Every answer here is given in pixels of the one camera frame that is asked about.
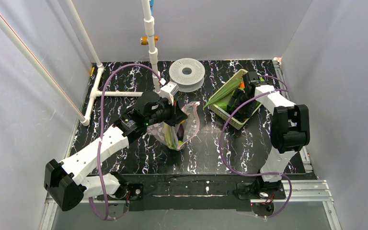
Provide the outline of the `toy celery stalk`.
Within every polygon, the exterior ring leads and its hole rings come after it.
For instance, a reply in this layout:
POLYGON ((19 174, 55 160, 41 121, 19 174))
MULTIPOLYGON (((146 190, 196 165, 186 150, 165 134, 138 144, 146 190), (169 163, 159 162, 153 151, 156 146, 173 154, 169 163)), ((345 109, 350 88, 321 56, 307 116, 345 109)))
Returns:
POLYGON ((174 127, 169 126, 168 124, 165 124, 164 128, 165 128, 165 139, 166 139, 167 147, 172 150, 177 150, 178 144, 177 144, 177 141, 175 140, 176 133, 175 133, 174 127))

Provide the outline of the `clear pink zip top bag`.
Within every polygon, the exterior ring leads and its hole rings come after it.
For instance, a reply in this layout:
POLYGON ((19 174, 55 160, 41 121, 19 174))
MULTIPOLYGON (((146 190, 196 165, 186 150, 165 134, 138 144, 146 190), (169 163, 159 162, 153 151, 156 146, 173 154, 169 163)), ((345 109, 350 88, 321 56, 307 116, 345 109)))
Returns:
POLYGON ((198 101, 192 101, 182 107, 182 111, 188 116, 181 124, 169 126, 165 122, 151 125, 147 128, 147 134, 155 137, 163 145, 171 150, 181 150, 185 143, 195 137, 200 130, 200 119, 197 108, 198 101))

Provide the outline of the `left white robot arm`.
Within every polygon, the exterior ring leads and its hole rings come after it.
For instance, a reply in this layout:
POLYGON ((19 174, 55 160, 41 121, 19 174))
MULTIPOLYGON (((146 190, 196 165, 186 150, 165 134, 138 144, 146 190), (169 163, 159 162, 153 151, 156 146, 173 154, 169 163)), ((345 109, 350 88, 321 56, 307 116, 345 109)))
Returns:
POLYGON ((104 175, 101 163, 128 148, 149 126, 160 123, 175 126, 187 118, 174 98, 144 92, 88 146, 61 161, 49 161, 45 166, 44 188, 62 211, 73 209, 84 198, 116 195, 122 182, 114 173, 104 175))

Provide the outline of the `purple toy eggplant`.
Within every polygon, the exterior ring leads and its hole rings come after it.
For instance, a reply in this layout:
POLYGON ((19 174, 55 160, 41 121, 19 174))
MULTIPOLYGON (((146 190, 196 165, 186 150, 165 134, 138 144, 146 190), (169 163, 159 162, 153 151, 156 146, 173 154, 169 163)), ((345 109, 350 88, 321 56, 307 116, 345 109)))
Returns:
POLYGON ((179 141, 183 141, 183 139, 184 139, 184 126, 183 126, 183 124, 179 125, 176 135, 177 135, 177 139, 179 141))

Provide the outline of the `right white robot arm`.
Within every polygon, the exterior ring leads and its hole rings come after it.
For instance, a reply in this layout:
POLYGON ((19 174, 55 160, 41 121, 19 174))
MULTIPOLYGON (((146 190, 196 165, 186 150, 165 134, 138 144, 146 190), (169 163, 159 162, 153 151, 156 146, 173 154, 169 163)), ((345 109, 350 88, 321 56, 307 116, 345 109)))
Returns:
POLYGON ((290 159, 310 141, 309 109, 281 95, 257 74, 244 73, 239 89, 234 91, 227 112, 230 121, 236 114, 245 116, 261 104, 272 116, 270 125, 271 150, 262 168, 254 175, 250 191, 255 193, 279 190, 282 174, 290 159))

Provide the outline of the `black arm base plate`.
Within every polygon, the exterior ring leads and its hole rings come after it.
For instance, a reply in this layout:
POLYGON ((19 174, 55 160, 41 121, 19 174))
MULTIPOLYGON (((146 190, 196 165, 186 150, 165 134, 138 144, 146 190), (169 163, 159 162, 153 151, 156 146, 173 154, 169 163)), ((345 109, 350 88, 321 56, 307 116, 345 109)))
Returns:
POLYGON ((127 201, 129 211, 234 209, 251 211, 252 203, 286 198, 284 187, 264 190, 253 177, 231 174, 119 174, 121 186, 108 192, 111 202, 127 201))

